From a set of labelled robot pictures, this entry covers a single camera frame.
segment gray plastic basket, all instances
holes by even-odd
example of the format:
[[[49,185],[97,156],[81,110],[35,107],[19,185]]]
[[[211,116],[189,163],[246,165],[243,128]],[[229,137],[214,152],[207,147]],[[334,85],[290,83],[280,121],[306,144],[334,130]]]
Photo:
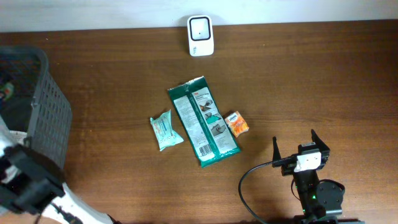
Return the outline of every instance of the gray plastic basket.
[[[72,110],[48,72],[46,54],[33,47],[0,47],[0,84],[11,82],[14,94],[0,115],[12,131],[27,133],[25,144],[65,164]]]

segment white label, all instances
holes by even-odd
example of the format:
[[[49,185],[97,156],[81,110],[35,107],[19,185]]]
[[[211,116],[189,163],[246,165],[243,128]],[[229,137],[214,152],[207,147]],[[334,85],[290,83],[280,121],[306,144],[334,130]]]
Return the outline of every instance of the white label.
[[[207,161],[214,158],[209,142],[200,126],[199,120],[192,108],[187,96],[174,100],[174,105],[180,114],[182,123],[193,143],[193,148],[201,161]]]
[[[321,164],[321,156],[320,152],[297,156],[297,165],[294,168],[294,172],[318,168]]]
[[[229,115],[226,119],[228,119],[228,121],[230,122],[235,122],[238,119],[238,115],[236,113],[233,113]]]
[[[220,153],[226,153],[236,148],[234,139],[231,133],[228,131],[227,125],[218,112],[217,107],[212,99],[209,89],[204,87],[196,92],[192,93],[195,102],[197,103],[201,115],[205,120],[205,123],[210,130],[215,143]]]

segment orange snack wrapper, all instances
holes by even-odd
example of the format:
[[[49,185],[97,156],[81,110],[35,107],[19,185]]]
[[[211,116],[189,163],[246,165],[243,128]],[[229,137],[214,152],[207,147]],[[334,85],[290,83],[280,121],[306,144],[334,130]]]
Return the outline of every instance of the orange snack wrapper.
[[[240,134],[249,131],[248,124],[238,111],[225,118],[225,122],[235,137],[238,137]]]

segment wet wipes package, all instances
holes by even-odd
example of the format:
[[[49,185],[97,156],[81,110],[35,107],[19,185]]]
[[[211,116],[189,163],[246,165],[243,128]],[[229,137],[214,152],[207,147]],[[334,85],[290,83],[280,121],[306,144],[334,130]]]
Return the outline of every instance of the wet wipes package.
[[[240,134],[249,131],[248,124],[245,122],[245,120],[238,111],[232,113],[227,118],[225,118],[225,122],[228,125],[228,127],[231,129],[235,137],[238,137]]]
[[[159,118],[150,118],[160,150],[174,146],[184,140],[172,129],[171,110],[164,112]]]
[[[202,167],[240,152],[205,77],[171,88],[169,95]]]

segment wood grain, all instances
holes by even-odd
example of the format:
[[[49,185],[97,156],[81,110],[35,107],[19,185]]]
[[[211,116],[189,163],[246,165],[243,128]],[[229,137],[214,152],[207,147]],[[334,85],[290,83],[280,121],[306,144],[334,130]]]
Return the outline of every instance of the wood grain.
[[[73,109],[65,173],[89,205],[123,223],[237,223],[252,216],[238,181],[309,142],[331,148],[320,178],[346,186],[342,218],[398,220],[398,21],[214,27],[215,53],[193,58],[183,28],[0,34],[34,45]],[[242,153],[200,168],[166,89],[206,76],[221,113],[250,131]],[[159,152],[149,118],[172,110],[185,142]],[[302,214],[291,177],[263,168],[243,194],[265,219]],[[1,223],[32,223],[8,214]],[[42,223],[53,223],[42,220]]]

